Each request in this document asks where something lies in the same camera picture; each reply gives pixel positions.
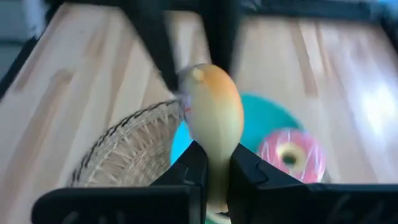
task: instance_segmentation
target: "wooden surface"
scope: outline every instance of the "wooden surface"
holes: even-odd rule
[[[178,68],[208,62],[197,16],[169,19]],[[398,59],[380,28],[246,19],[235,65],[241,91],[319,139],[333,182],[398,181]],[[104,130],[171,97],[117,9],[62,6],[0,103],[0,223],[28,223]]]

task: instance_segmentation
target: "pink donut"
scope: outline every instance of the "pink donut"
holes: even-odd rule
[[[304,183],[320,182],[325,173],[325,155],[319,144],[297,129],[271,133],[261,143],[257,155]]]

